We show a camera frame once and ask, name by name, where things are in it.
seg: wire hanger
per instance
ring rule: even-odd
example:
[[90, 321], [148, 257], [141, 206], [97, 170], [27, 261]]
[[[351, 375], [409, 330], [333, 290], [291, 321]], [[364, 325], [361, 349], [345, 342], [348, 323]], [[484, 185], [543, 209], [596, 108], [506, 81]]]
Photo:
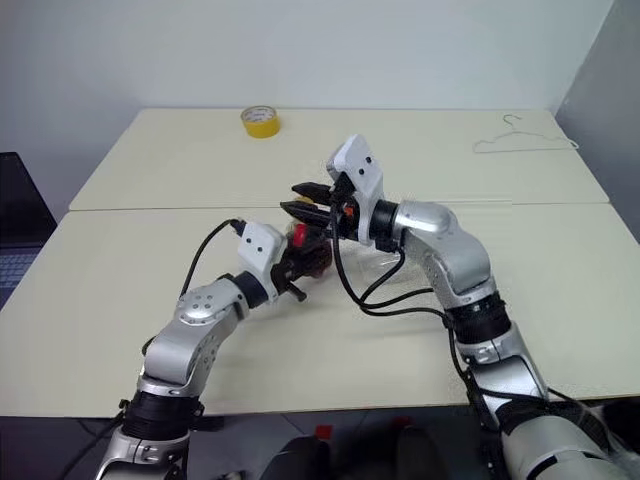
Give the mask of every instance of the wire hanger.
[[519, 130], [513, 120], [522, 120], [522, 117], [507, 113], [502, 116], [502, 121], [509, 125], [510, 132], [498, 135], [493, 140], [479, 140], [473, 144], [473, 153], [499, 153], [499, 152], [531, 152], [536, 150], [577, 150], [580, 148], [576, 142], [566, 137], [547, 137], [541, 133], [525, 132]]

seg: yellow tape roll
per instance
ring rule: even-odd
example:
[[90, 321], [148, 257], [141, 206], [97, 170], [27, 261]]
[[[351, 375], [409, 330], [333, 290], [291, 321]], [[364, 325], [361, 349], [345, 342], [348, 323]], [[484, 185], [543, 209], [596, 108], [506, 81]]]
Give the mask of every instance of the yellow tape roll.
[[247, 133], [255, 138], [272, 137], [280, 130], [280, 119], [275, 108], [265, 105], [249, 107], [240, 114]]

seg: laptop keyboard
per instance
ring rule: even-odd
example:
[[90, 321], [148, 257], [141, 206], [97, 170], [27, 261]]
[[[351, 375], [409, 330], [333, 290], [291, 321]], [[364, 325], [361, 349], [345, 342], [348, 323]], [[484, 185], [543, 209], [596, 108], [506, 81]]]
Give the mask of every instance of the laptop keyboard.
[[37, 253], [0, 255], [0, 288], [17, 287], [37, 256]]

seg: tabletop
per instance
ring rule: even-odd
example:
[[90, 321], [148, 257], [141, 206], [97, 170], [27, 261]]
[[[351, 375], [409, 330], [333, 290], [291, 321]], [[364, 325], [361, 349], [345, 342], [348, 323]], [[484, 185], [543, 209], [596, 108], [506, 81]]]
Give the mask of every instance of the tabletop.
[[[549, 385], [579, 398], [640, 394], [640, 250], [607, 204], [454, 204], [492, 258], [511, 318]], [[0, 312], [0, 415], [107, 417], [130, 398], [141, 345], [170, 319], [192, 255], [229, 216], [284, 228], [279, 209], [71, 212]], [[192, 285], [236, 273], [226, 231]], [[359, 291], [379, 262], [345, 242]], [[407, 268], [380, 298], [418, 287]], [[331, 268], [252, 311], [222, 345], [210, 414], [467, 403], [438, 318], [364, 316]], [[415, 299], [437, 306], [430, 296]]]
[[[534, 135], [482, 145], [534, 150], [474, 153], [476, 142], [511, 131], [503, 121], [508, 114]], [[392, 200], [608, 201], [577, 151], [539, 150], [568, 146], [547, 111], [279, 110], [279, 116], [278, 134], [255, 139], [240, 110], [142, 110], [70, 208], [277, 207], [293, 184], [327, 183], [327, 159], [354, 133], [366, 137], [380, 161]]]

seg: laptop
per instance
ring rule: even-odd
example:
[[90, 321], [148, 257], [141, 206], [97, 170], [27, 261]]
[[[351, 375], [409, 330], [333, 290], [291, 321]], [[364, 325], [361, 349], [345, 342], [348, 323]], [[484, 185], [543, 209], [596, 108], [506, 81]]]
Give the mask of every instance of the laptop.
[[0, 153], [0, 308], [56, 226], [18, 154]]

